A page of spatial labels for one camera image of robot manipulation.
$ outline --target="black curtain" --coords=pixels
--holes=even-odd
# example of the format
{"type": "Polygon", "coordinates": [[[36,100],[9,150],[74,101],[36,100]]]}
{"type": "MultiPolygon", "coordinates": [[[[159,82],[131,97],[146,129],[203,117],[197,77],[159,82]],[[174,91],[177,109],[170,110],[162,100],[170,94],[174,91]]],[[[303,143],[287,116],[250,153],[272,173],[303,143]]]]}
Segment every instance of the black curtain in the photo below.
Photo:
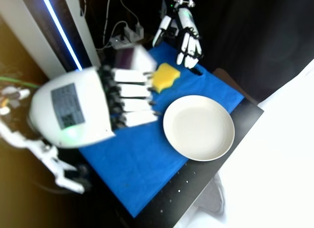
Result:
{"type": "Polygon", "coordinates": [[[263,101],[314,58],[314,0],[194,0],[209,71],[263,101]]]}

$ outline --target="yellow sponge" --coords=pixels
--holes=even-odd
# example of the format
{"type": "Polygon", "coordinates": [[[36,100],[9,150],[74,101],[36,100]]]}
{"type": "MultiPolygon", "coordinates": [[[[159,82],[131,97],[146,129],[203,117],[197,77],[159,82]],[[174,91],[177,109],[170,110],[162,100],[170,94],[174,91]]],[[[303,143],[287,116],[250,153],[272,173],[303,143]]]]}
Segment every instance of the yellow sponge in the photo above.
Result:
{"type": "Polygon", "coordinates": [[[167,63],[159,65],[153,76],[153,87],[160,93],[163,89],[171,87],[173,82],[180,77],[180,71],[167,63]]]}

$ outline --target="green cable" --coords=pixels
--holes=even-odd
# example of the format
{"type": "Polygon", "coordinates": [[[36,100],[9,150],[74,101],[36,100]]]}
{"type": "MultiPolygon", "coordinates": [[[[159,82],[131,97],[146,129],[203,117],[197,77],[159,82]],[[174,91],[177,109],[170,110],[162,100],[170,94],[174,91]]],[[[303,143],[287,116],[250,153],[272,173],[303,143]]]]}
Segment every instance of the green cable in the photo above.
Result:
{"type": "Polygon", "coordinates": [[[24,82],[24,81],[22,81],[22,80],[18,80],[18,79],[11,78],[11,77],[3,77],[3,76],[0,76],[0,81],[18,83],[18,84],[23,85],[23,86],[26,86],[26,87],[33,87],[33,88],[39,88],[39,87],[40,87],[39,85],[36,85],[36,84],[34,84],[34,83],[31,83],[31,82],[24,82]]]}

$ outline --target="gray label on robotic hand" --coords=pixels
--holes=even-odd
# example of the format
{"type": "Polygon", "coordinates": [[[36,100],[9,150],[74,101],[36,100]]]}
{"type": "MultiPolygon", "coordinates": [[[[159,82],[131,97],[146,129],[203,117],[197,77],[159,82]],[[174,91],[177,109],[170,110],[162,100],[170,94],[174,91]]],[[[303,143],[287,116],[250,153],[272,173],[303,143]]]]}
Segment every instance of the gray label on robotic hand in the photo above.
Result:
{"type": "Polygon", "coordinates": [[[52,90],[51,97],[61,129],[85,122],[74,83],[52,90]]]}

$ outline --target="blue tablecloth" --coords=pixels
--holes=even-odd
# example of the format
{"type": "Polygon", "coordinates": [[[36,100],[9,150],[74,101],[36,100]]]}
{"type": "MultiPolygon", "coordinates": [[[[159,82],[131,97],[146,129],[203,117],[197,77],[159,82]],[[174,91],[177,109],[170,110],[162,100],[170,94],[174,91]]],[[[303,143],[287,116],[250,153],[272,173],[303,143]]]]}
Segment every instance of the blue tablecloth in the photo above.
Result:
{"type": "MultiPolygon", "coordinates": [[[[243,99],[239,92],[202,66],[196,66],[203,73],[197,76],[182,65],[176,65],[176,51],[166,43],[151,49],[150,54],[158,64],[166,62],[181,71],[181,77],[171,88],[154,94],[157,103],[154,109],[162,114],[173,101],[186,95],[212,98],[229,113],[243,99]]],[[[162,118],[151,124],[118,130],[116,137],[80,149],[133,217],[187,161],[167,141],[162,118]]]]}

